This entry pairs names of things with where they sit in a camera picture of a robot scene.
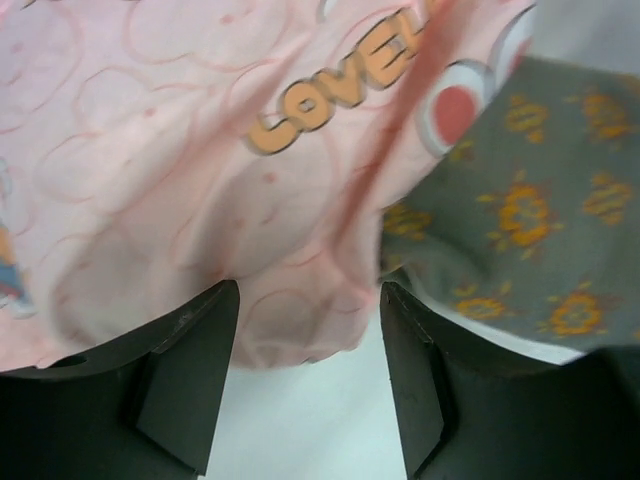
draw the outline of white surface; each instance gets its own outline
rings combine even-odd
[[[640,0],[539,6],[534,53],[640,74]],[[541,356],[539,345],[511,347]],[[208,479],[404,480],[403,472],[378,319],[355,352],[286,371],[230,372]]]
[[[230,371],[206,478],[405,479],[380,318],[354,352]]]

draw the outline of pink fabric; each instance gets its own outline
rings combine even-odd
[[[3,370],[225,278],[241,292],[236,364],[355,348],[378,302],[381,211],[482,110],[532,27],[532,0],[478,1],[439,27],[428,0],[27,3],[0,8],[0,267],[26,294],[7,285],[0,302]]]

